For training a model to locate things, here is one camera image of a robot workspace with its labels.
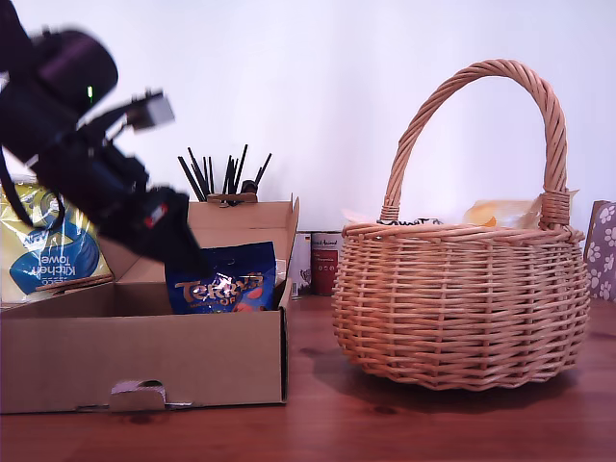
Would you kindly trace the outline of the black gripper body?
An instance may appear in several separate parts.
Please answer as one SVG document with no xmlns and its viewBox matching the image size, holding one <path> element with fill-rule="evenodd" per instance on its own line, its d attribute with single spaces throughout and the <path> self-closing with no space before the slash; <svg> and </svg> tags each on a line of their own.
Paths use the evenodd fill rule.
<svg viewBox="0 0 616 462">
<path fill-rule="evenodd" d="M 167 189 L 112 144 L 63 140 L 41 153 L 39 181 L 79 208 L 104 238 L 132 251 L 154 251 L 167 232 Z"/>
</svg>

